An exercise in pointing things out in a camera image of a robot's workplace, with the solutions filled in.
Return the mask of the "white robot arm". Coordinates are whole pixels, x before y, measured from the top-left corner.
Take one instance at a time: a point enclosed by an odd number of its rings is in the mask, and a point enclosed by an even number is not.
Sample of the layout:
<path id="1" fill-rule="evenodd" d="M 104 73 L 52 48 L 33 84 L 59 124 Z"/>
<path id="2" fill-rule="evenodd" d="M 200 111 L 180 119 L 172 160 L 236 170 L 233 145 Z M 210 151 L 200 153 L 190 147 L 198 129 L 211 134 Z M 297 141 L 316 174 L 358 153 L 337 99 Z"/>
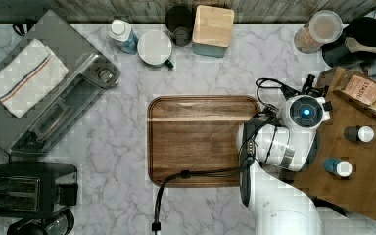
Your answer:
<path id="1" fill-rule="evenodd" d="M 321 235 L 313 201 L 297 188 L 273 177 L 263 164 L 293 172 L 316 155 L 317 128 L 330 118 L 324 98 L 297 95 L 287 99 L 274 122 L 253 117 L 236 136 L 242 203 L 255 219 L 256 235 Z"/>

